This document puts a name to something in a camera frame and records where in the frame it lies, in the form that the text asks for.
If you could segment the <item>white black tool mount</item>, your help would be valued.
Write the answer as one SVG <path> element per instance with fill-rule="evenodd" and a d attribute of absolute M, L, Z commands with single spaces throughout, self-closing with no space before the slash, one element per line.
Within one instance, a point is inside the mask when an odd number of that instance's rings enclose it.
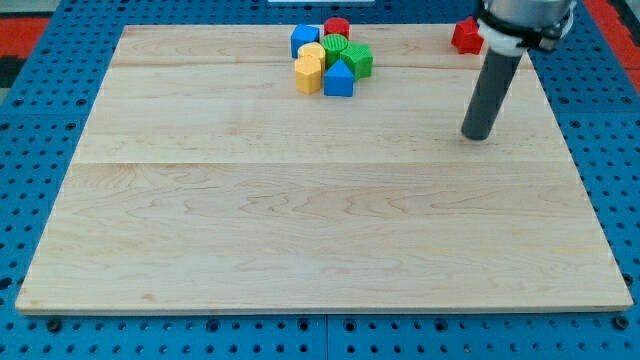
<path fill-rule="evenodd" d="M 479 34 L 505 56 L 554 52 L 573 25 L 572 3 L 479 3 Z"/>

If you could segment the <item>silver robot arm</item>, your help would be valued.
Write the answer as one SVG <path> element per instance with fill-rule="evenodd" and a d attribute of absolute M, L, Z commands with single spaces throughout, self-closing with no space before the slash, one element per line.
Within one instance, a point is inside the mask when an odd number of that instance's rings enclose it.
<path fill-rule="evenodd" d="M 574 0 L 480 0 L 474 19 L 488 43 L 461 134 L 483 141 L 491 133 L 521 58 L 555 51 L 574 23 Z"/>

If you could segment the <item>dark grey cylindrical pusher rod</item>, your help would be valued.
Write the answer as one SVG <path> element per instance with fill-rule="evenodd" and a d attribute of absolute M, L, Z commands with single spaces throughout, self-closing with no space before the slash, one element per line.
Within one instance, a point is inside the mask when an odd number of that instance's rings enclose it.
<path fill-rule="evenodd" d="M 521 59 L 522 55 L 487 51 L 461 125 L 464 137 L 473 141 L 489 137 Z"/>

